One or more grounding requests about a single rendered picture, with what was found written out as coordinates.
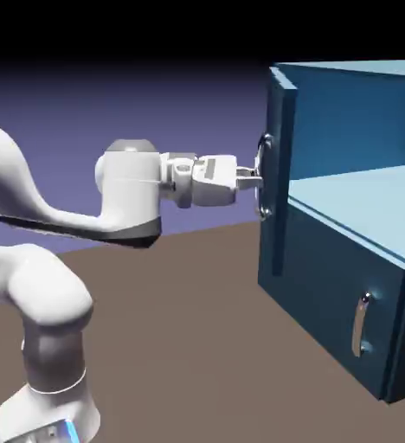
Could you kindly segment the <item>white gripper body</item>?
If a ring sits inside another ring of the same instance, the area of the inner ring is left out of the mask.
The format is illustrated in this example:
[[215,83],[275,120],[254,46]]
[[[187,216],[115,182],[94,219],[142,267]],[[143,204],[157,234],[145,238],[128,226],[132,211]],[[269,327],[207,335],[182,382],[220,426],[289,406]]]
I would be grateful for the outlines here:
[[237,159],[233,155],[199,157],[192,171],[192,202],[199,207],[223,207],[236,200]]

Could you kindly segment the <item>curved silver door handle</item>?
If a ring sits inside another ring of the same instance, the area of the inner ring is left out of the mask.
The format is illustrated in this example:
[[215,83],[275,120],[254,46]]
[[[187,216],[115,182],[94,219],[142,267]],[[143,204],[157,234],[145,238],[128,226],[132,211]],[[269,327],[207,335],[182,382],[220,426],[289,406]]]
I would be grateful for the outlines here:
[[270,208],[261,202],[261,197],[264,189],[264,156],[265,153],[272,148],[273,136],[267,132],[263,132],[260,136],[257,153],[254,158],[254,176],[259,178],[259,183],[254,191],[255,199],[255,212],[259,216],[260,220],[265,221],[268,216],[272,214]]

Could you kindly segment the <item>blue hinged cabinet door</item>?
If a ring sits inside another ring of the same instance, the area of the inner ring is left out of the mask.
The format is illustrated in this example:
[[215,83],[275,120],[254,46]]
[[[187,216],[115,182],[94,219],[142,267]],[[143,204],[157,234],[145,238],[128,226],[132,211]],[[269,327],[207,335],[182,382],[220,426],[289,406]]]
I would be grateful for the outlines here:
[[296,99],[296,86],[277,67],[270,67],[264,132],[273,136],[273,142],[264,156],[261,202],[271,209],[272,214],[260,221],[258,281],[261,286],[280,276],[284,265]]

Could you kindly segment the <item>blue cabinet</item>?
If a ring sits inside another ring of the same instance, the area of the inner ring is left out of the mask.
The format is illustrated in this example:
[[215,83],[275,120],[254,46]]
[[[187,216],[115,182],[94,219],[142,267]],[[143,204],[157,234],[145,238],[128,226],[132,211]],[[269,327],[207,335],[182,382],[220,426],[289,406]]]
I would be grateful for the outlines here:
[[[405,265],[405,61],[273,67],[297,88],[287,207]],[[405,399],[405,296],[387,394]]]

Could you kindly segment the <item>blue closed cabinet door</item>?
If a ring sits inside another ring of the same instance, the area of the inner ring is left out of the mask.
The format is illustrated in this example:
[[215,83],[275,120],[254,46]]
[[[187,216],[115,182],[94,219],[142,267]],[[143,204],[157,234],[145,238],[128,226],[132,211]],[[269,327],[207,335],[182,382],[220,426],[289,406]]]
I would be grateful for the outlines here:
[[[405,296],[403,263],[288,206],[282,274],[261,287],[373,396],[387,399]],[[357,358],[351,335],[364,292],[373,299],[363,329],[367,350]]]

